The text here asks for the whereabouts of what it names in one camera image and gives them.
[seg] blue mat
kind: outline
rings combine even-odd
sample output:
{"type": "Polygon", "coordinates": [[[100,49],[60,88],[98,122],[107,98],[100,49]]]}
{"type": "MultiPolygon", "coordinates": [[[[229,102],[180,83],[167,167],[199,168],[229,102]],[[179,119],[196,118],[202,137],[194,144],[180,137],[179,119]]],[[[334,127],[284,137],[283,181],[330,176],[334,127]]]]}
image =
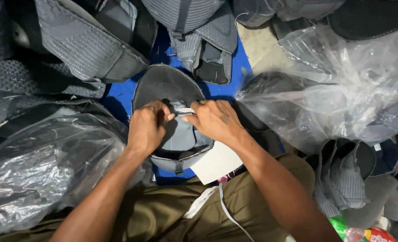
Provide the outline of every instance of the blue mat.
{"type": "MultiPolygon", "coordinates": [[[[153,50],[150,54],[150,65],[164,63],[180,70],[191,76],[180,60],[176,56],[168,56],[175,54],[171,48],[168,31],[162,25],[159,25],[159,30],[154,44],[153,50]]],[[[231,101],[234,98],[235,92],[238,90],[243,77],[242,67],[247,71],[251,69],[248,58],[245,54],[244,47],[238,37],[238,47],[233,55],[232,62],[232,81],[227,85],[209,84],[203,81],[198,81],[207,99],[224,99],[231,101]]],[[[142,76],[142,73],[135,75],[131,79],[123,83],[113,83],[107,87],[107,95],[101,100],[101,103],[120,121],[126,123],[128,115],[132,112],[132,99],[136,89],[137,81],[142,76]]],[[[157,183],[159,185],[177,184],[185,179],[195,176],[191,169],[184,171],[183,175],[176,176],[173,172],[164,171],[154,166],[157,183]]]]}

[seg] hand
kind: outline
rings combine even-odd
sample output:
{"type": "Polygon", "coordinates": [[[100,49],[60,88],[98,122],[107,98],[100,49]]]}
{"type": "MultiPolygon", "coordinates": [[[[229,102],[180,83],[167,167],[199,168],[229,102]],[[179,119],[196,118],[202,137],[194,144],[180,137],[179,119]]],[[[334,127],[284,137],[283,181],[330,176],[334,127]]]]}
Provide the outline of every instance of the hand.
{"type": "Polygon", "coordinates": [[[185,116],[183,120],[193,124],[202,134],[229,147],[245,131],[227,101],[199,101],[193,102],[190,107],[196,115],[185,116]]]}
{"type": "Polygon", "coordinates": [[[166,124],[175,117],[160,100],[146,104],[135,110],[130,119],[129,138],[126,150],[136,152],[143,158],[159,147],[166,124]]]}

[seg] olive green pants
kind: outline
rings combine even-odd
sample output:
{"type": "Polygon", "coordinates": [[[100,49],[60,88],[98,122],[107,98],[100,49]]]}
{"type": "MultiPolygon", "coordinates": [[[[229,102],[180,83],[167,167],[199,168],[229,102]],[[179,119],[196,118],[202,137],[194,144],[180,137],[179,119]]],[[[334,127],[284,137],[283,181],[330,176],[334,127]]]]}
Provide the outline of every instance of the olive green pants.
{"type": "MultiPolygon", "coordinates": [[[[282,155],[277,160],[312,194],[314,172],[304,160],[293,154],[282,155]]],[[[183,218],[207,188],[194,177],[178,186],[128,191],[118,213],[112,241],[250,241],[224,213],[218,190],[193,218],[183,218]]],[[[248,172],[223,185],[223,194],[229,213],[256,242],[285,240],[287,233],[270,214],[265,199],[248,172]]],[[[0,242],[49,241],[62,221],[62,218],[43,220],[32,229],[0,236],[0,242]]]]}

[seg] tattoo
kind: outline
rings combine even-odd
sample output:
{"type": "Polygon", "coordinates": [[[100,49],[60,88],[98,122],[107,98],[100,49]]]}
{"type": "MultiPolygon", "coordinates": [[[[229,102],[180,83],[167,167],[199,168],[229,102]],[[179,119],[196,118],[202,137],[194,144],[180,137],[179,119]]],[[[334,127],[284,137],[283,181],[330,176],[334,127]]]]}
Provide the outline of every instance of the tattoo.
{"type": "Polygon", "coordinates": [[[227,121],[228,121],[228,117],[226,116],[226,115],[222,115],[221,117],[220,117],[220,119],[223,121],[223,123],[225,123],[225,124],[227,124],[227,121]]]}

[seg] fingernail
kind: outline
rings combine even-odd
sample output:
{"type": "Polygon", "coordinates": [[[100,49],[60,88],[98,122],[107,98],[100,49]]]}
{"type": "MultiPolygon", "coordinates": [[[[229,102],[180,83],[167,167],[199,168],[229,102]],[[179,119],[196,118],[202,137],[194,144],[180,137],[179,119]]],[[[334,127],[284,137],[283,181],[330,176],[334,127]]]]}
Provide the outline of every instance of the fingernail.
{"type": "Polygon", "coordinates": [[[168,121],[171,121],[174,118],[175,118],[175,113],[171,113],[168,115],[168,121]]]}

